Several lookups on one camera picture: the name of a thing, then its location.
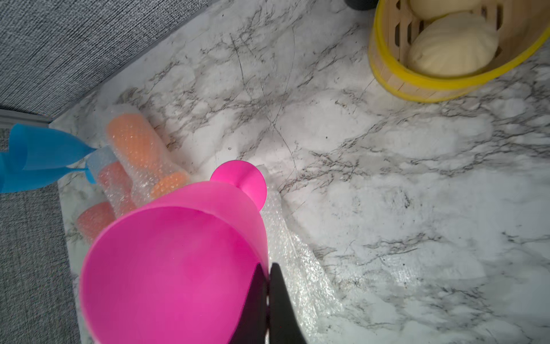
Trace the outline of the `red wine glass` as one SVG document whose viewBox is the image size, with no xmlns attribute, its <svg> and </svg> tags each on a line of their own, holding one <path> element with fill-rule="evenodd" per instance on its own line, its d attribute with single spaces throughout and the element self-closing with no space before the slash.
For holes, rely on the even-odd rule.
<svg viewBox="0 0 550 344">
<path fill-rule="evenodd" d="M 86 166 L 94 182 L 103 189 L 117 218 L 136 209 L 132 199 L 133 182 L 108 146 L 91 153 Z"/>
</svg>

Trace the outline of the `blue wine glass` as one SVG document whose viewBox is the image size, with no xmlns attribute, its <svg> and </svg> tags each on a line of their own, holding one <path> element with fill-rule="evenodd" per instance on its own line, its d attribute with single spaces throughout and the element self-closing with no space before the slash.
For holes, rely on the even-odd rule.
<svg viewBox="0 0 550 344">
<path fill-rule="evenodd" d="M 20 171 L 15 168 L 9 154 L 1 152 L 1 193 L 9 194 L 41 189 L 56 183 L 67 174 L 79 172 L 83 172 L 91 184 L 96 184 L 89 169 L 63 167 L 59 169 Z"/>
<path fill-rule="evenodd" d="M 20 171 L 63 168 L 94 151 L 79 138 L 61 130 L 18 123 L 9 134 L 9 157 Z"/>
</svg>

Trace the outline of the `pink wine glass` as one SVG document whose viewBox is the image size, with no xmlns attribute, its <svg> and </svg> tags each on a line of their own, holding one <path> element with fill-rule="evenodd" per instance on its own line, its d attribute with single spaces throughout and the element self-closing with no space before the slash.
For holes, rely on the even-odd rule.
<svg viewBox="0 0 550 344">
<path fill-rule="evenodd" d="M 245 161 L 111 223 L 80 274 L 98 343 L 228 343 L 254 272 L 267 273 L 266 181 Z"/>
</svg>

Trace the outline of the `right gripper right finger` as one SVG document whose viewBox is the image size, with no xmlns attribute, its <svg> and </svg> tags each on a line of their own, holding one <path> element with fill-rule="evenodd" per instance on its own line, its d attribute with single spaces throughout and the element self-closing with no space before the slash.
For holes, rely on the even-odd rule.
<svg viewBox="0 0 550 344">
<path fill-rule="evenodd" d="M 307 344 L 296 320 L 279 264 L 273 263 L 269 281 L 270 344 Z"/>
</svg>

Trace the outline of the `bubble wrap sheet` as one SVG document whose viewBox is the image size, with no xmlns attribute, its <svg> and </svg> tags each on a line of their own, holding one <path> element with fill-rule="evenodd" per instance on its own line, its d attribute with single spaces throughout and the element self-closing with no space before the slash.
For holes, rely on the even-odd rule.
<svg viewBox="0 0 550 344">
<path fill-rule="evenodd" d="M 297 322 L 308 343 L 329 343 L 329 318 L 343 311 L 326 272 L 314 252 L 286 220 L 275 178 L 258 166 L 267 185 L 261 210 L 266 227 L 269 262 L 279 264 Z"/>
</svg>

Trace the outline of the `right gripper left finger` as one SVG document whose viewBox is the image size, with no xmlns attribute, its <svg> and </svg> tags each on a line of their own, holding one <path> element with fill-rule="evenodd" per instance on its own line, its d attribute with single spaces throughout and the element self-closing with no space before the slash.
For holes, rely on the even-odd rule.
<svg viewBox="0 0 550 344">
<path fill-rule="evenodd" d="M 256 265 L 243 310 L 230 344 L 264 344 L 267 322 L 268 281 L 260 264 Z"/>
</svg>

